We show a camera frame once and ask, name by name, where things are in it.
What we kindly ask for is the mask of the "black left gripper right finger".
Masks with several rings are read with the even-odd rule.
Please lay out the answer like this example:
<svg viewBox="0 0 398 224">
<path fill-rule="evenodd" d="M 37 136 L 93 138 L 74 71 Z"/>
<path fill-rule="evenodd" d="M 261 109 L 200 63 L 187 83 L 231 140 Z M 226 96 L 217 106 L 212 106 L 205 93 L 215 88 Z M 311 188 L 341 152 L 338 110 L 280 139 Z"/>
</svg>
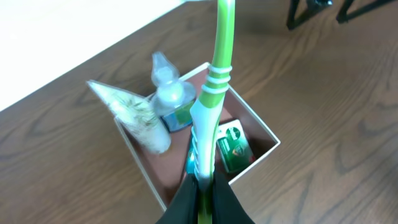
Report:
<svg viewBox="0 0 398 224">
<path fill-rule="evenodd" d="M 212 224 L 254 224 L 222 173 L 213 174 Z"/>
</svg>

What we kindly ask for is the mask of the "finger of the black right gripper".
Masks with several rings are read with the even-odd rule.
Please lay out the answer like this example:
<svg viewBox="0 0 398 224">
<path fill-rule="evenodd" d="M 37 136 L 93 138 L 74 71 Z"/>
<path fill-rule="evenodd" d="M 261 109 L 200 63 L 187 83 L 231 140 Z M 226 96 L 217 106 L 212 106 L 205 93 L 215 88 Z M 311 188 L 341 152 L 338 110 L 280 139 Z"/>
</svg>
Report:
<svg viewBox="0 0 398 224">
<path fill-rule="evenodd" d="M 288 30 L 294 30 L 296 27 L 307 22 L 322 10 L 333 5 L 332 0 L 306 0 L 305 2 L 307 4 L 307 8 L 297 17 L 296 12 L 299 7 L 300 0 L 290 0 L 286 23 Z"/>
<path fill-rule="evenodd" d="M 367 5 L 361 6 L 356 10 L 350 11 L 350 7 L 354 3 L 354 0 L 344 0 L 338 14 L 336 16 L 336 20 L 339 24 L 343 24 L 352 20 L 356 17 L 359 17 L 367 12 L 380 8 L 388 3 L 393 2 L 394 0 L 374 0 Z"/>
</svg>

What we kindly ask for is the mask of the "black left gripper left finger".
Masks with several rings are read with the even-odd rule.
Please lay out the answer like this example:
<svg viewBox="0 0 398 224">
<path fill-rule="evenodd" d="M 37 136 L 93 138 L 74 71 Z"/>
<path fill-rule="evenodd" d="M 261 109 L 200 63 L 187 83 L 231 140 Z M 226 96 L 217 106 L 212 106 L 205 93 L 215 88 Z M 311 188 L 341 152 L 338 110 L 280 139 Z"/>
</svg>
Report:
<svg viewBox="0 0 398 224">
<path fill-rule="evenodd" d="M 193 174 L 187 174 L 170 206 L 156 224 L 197 224 L 198 183 Z"/>
</svg>

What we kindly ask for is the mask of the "Colgate toothpaste tube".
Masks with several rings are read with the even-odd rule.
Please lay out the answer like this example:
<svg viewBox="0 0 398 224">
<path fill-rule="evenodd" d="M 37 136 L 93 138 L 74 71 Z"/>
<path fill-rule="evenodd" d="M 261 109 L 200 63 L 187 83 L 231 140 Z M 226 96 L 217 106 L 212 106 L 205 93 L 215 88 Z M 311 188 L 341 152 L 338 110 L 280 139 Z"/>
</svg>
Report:
<svg viewBox="0 0 398 224">
<path fill-rule="evenodd" d="M 193 153 L 194 147 L 193 144 L 189 145 L 187 160 L 185 163 L 185 172 L 188 174 L 195 173 L 195 155 Z"/>
</svg>

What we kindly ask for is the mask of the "green soap box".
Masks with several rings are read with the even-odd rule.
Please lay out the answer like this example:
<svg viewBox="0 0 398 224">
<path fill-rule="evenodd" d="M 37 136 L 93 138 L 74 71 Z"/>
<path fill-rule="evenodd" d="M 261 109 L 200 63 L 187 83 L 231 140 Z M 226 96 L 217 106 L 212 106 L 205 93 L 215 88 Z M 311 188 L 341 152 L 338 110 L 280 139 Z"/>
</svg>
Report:
<svg viewBox="0 0 398 224">
<path fill-rule="evenodd" d="M 216 137 L 216 144 L 227 173 L 241 172 L 255 161 L 256 158 L 238 119 L 220 125 Z"/>
</svg>

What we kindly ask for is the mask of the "green white toothbrush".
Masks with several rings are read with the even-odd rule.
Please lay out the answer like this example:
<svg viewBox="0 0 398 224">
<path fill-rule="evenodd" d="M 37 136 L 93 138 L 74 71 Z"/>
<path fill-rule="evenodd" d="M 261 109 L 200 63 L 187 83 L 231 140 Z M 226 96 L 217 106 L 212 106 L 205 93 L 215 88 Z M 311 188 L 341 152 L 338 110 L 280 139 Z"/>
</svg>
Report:
<svg viewBox="0 0 398 224">
<path fill-rule="evenodd" d="M 201 86 L 199 97 L 191 107 L 195 145 L 195 177 L 200 189 L 198 223 L 212 222 L 211 197 L 215 170 L 216 132 L 224 97 L 231 79 L 234 42 L 235 0 L 217 1 L 217 26 L 213 61 Z"/>
</svg>

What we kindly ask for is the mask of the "white lotion tube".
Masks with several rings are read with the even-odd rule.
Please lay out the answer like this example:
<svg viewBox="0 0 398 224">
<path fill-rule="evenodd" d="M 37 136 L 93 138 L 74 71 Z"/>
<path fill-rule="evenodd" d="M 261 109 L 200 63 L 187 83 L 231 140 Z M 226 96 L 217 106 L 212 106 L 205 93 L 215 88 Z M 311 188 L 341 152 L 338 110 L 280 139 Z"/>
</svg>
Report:
<svg viewBox="0 0 398 224">
<path fill-rule="evenodd" d="M 154 154 L 169 149 L 170 134 L 147 99 L 95 80 L 87 85 L 141 147 Z"/>
</svg>

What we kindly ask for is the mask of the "clear hand sanitizer pump bottle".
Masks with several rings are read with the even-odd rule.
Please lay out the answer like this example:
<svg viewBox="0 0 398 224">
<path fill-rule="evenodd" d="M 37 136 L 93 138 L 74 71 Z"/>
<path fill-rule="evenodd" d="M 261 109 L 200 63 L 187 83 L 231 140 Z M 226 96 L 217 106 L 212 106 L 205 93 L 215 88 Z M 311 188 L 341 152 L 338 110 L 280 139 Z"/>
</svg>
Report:
<svg viewBox="0 0 398 224">
<path fill-rule="evenodd" d="M 156 86 L 151 103 L 166 128 L 172 133 L 190 126 L 196 89 L 180 79 L 180 72 L 162 52 L 152 54 L 151 79 Z"/>
</svg>

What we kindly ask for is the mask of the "white box with pink interior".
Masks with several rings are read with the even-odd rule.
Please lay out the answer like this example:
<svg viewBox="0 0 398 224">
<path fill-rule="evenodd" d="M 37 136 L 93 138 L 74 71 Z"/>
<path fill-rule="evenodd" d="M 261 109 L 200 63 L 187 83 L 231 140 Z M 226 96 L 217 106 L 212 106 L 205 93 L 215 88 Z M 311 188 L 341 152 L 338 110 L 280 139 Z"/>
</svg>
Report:
<svg viewBox="0 0 398 224">
<path fill-rule="evenodd" d="M 232 185 L 247 174 L 280 145 L 279 138 L 268 125 L 263 122 L 233 87 L 229 87 L 225 95 L 220 123 L 223 124 L 236 119 L 240 121 L 243 127 L 255 160 L 241 172 L 229 174 L 225 171 L 221 157 L 217 154 L 216 170 L 224 174 L 229 180 L 229 185 Z M 114 122 L 154 197 L 162 210 L 165 211 L 183 181 L 190 140 L 190 128 L 187 127 L 172 133 L 170 135 L 172 143 L 169 149 L 163 154 L 153 154 L 141 147 L 118 120 Z"/>
</svg>

